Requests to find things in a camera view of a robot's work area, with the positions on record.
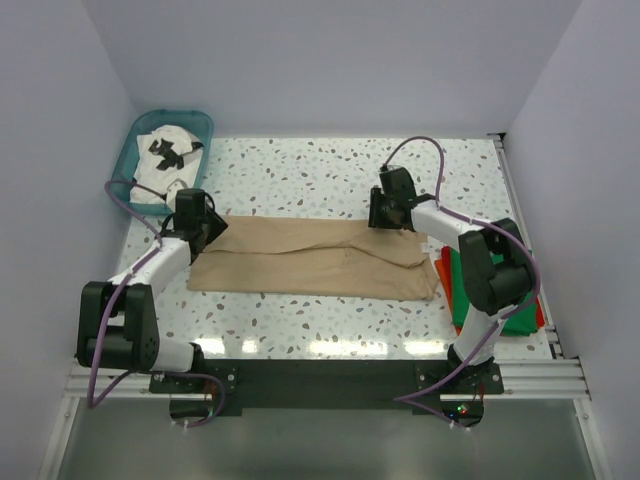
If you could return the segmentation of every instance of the speckled tabletop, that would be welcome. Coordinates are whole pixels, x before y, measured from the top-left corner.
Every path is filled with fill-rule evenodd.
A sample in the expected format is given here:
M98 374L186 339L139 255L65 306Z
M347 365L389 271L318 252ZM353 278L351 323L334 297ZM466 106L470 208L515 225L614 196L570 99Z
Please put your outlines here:
M219 213L309 218L368 218L369 190L397 138L214 139L203 188ZM492 140L442 140L442 200L468 214L511 214ZM433 192L435 148L413 142L394 164L408 168L420 193ZM132 222L120 269L149 248L152 235ZM431 259L442 244L429 241ZM161 335L195 341L207 357L445 358L456 333L442 286L432 301L286 294L205 293L186 289L189 270L158 296ZM502 337L500 359L551 358L544 329Z

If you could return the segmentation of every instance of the blue basket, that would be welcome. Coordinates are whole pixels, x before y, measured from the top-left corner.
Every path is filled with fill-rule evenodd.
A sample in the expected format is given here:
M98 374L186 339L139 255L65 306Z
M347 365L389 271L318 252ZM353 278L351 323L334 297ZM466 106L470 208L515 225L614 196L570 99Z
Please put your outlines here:
M202 185L202 175L209 160L209 149L211 147L211 137L213 136L213 122L207 114L197 110L154 110L138 118L131 126L131 130L129 130L127 139L120 151L118 163L116 163L116 168L113 170L111 177L113 180L133 180L133 175L136 172L136 167L140 160L136 137L138 135L149 134L163 125L177 125L178 127L182 127L198 137L198 140L202 142L204 146L202 160L200 161L200 167L198 168L193 187L199 188L200 185ZM169 215L172 213L171 209L164 204L148 205L144 203L131 203L129 201L131 198L129 194L131 188L132 187L128 185L115 184L112 186L113 193L136 212L142 213L143 215Z

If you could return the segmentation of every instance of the green towel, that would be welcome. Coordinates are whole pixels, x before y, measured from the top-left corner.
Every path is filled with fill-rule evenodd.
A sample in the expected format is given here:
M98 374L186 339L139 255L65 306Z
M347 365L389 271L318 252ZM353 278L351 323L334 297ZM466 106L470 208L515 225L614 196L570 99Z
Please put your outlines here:
M493 256L493 263L502 260L501 255ZM462 284L462 264L460 263L460 254L451 249L451 287L453 289L453 324L456 327L462 327L464 320L469 311L469 299L464 291ZM531 293L527 295L525 301L531 298ZM536 304L524 309L522 312L514 315L504 326L502 333L504 335L526 336L538 331L536 325Z

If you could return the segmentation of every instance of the black and white cloth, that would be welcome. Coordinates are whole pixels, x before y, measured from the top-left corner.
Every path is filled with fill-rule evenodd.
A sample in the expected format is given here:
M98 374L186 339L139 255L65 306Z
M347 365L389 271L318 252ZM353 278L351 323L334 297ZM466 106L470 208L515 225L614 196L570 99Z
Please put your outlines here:
M137 143L140 160L133 175L136 182L163 195L176 182L193 187L203 151L193 134L182 127L163 125L148 135L138 135ZM141 188L131 189L131 202L164 203Z

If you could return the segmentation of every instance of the beige cloth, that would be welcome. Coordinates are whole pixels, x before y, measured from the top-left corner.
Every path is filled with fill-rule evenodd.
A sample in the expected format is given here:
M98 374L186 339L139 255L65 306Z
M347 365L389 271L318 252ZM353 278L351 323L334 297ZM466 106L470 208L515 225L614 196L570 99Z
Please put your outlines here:
M392 300L433 298L424 234L366 220L225 217L229 228L191 266L187 288Z

